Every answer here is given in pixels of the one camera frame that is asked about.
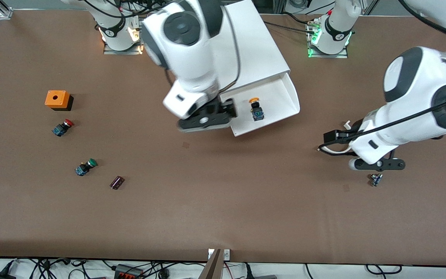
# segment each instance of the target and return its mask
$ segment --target white floor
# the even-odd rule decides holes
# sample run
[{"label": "white floor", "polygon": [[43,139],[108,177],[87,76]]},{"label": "white floor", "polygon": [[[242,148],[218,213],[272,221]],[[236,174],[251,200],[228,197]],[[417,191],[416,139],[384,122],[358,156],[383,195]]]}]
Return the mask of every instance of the white floor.
[{"label": "white floor", "polygon": [[[0,271],[5,265],[10,262],[10,258],[0,258]],[[30,273],[35,264],[30,260],[18,260],[14,262],[10,269],[10,275],[15,276],[17,279],[27,279],[30,277]],[[134,261],[107,261],[109,265],[124,264],[134,267],[136,265],[148,264],[149,262],[134,262]],[[230,265],[230,272],[232,272],[232,278],[238,279],[240,277],[246,277],[246,267],[242,263],[228,263]],[[252,273],[254,277],[275,275],[278,279],[309,279],[307,275],[305,265],[300,263],[250,263]],[[370,274],[366,271],[364,265],[308,265],[311,275],[314,279],[374,279],[377,276]],[[396,270],[394,267],[381,268],[390,272]],[[76,267],[71,265],[63,265],[58,263],[53,265],[51,271],[58,279],[66,279],[69,277],[69,272]],[[103,262],[93,260],[85,263],[85,269],[89,277],[92,279],[97,277],[106,277],[112,279],[114,272],[108,268]],[[198,278],[203,267],[200,265],[174,265],[170,267],[170,279],[187,279]],[[371,266],[372,271],[377,271],[374,266]],[[39,272],[34,273],[34,278],[38,279]],[[398,274],[387,275],[387,279],[441,279],[446,278],[446,268],[440,267],[403,267],[402,271]],[[70,276],[72,279],[83,279],[84,275],[81,272],[73,272]],[[230,275],[226,269],[223,270],[222,279],[230,279]]]}]

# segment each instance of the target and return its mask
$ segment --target orange and black button box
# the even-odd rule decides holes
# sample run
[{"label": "orange and black button box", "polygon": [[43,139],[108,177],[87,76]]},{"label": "orange and black button box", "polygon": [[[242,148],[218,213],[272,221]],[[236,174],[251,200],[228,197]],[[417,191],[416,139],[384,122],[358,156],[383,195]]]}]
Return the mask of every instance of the orange and black button box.
[{"label": "orange and black button box", "polygon": [[44,104],[56,111],[71,111],[73,97],[65,90],[49,90]]}]

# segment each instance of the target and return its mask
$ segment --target black strap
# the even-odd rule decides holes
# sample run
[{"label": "black strap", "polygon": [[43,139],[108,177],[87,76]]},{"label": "black strap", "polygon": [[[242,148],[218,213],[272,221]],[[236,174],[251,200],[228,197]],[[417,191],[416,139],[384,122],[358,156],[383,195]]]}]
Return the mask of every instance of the black strap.
[{"label": "black strap", "polygon": [[110,38],[113,38],[113,37],[116,37],[117,36],[117,34],[118,34],[118,32],[120,32],[120,30],[122,30],[124,27],[125,27],[125,22],[126,22],[126,20],[125,20],[125,18],[121,18],[120,19],[120,22],[117,24],[117,25],[115,25],[115,26],[113,26],[113,27],[110,27],[110,28],[105,28],[105,27],[102,27],[101,25],[99,26],[99,29],[106,35],[106,36],[108,36],[108,37],[110,37]]},{"label": "black strap", "polygon": [[331,35],[331,37],[333,37],[333,41],[337,42],[345,39],[345,37],[347,37],[350,31],[352,30],[352,28],[344,32],[336,30],[329,24],[329,17],[324,22],[324,27],[326,28],[326,31]]}]

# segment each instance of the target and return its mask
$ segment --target white bracket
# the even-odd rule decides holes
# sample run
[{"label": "white bracket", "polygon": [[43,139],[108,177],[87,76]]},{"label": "white bracket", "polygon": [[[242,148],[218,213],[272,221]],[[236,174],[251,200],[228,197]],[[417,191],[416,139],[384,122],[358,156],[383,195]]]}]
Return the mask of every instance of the white bracket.
[{"label": "white bracket", "polygon": [[[214,253],[214,249],[208,249],[208,260],[211,258],[211,255]],[[223,250],[223,260],[225,262],[230,261],[230,249]]]}]

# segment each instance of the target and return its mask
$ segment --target orange box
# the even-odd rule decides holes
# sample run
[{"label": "orange box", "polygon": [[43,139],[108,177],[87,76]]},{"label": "orange box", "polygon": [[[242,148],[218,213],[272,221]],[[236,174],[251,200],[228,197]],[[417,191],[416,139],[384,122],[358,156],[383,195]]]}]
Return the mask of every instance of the orange box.
[{"label": "orange box", "polygon": [[49,90],[44,104],[56,111],[70,111],[73,97],[65,90]]}]

